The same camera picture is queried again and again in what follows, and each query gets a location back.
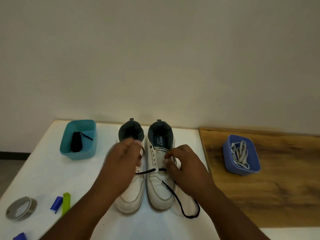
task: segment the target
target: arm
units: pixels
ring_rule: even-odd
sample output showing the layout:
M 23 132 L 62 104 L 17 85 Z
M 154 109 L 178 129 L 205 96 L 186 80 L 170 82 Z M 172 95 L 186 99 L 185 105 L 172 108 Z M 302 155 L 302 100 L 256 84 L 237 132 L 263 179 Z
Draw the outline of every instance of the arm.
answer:
M 269 240 L 265 234 L 214 184 L 204 164 L 188 145 L 169 151 L 165 158 L 177 157 L 181 168 L 166 161 L 167 170 L 178 186 L 193 197 L 210 216 L 221 240 Z
M 116 144 L 91 189 L 40 240 L 89 240 L 116 198 L 130 185 L 141 164 L 141 142 L 128 138 Z

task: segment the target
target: white shoelace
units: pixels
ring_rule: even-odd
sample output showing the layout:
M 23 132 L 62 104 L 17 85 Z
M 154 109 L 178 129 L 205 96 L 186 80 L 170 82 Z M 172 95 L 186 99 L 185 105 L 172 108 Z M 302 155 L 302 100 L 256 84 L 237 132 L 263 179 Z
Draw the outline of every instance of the white shoelace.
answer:
M 250 169 L 249 164 L 247 163 L 248 149 L 245 141 L 236 142 L 230 144 L 231 154 L 233 161 L 242 168 Z

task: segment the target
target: white table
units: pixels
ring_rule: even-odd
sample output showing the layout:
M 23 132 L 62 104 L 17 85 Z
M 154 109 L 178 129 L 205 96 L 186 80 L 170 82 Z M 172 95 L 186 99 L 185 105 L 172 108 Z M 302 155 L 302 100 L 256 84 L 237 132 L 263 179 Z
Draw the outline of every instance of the white table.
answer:
M 94 157 L 72 161 L 59 152 L 68 121 L 57 120 L 39 142 L 0 200 L 0 239 L 12 239 L 24 232 L 28 240 L 39 239 L 61 216 L 50 207 L 57 196 L 71 194 L 74 205 L 91 187 L 104 158 L 118 139 L 119 124 L 97 124 L 98 145 Z M 147 134 L 148 126 L 142 126 Z M 198 130 L 173 129 L 176 146 L 188 144 L 206 165 Z M 181 190 L 177 193 L 186 214 L 196 211 L 193 200 Z M 29 196 L 37 200 L 35 212 L 22 222 L 8 220 L 7 207 L 16 199 Z M 320 228 L 262 229 L 271 239 L 320 239 Z M 177 201 L 170 210 L 152 208 L 145 192 L 141 208 L 125 216 L 111 206 L 95 228 L 91 239 L 219 239 L 209 216 L 201 210 L 196 219 L 185 218 Z

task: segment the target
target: white wall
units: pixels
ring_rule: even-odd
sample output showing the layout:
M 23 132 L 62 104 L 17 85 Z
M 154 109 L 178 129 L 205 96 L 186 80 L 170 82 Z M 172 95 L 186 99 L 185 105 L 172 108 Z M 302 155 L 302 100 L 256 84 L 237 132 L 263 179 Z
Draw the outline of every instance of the white wall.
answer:
M 54 119 L 320 133 L 320 0 L 0 3 L 0 151 Z

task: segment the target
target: wood grain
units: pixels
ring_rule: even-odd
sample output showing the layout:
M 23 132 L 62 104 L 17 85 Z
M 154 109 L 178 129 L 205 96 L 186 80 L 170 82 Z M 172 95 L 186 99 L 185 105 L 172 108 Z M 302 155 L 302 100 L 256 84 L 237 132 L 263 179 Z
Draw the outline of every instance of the wood grain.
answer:
M 216 185 L 258 226 L 320 226 L 320 137 L 256 130 L 199 128 Z M 224 165 L 231 134 L 253 141 L 261 170 L 239 176 Z

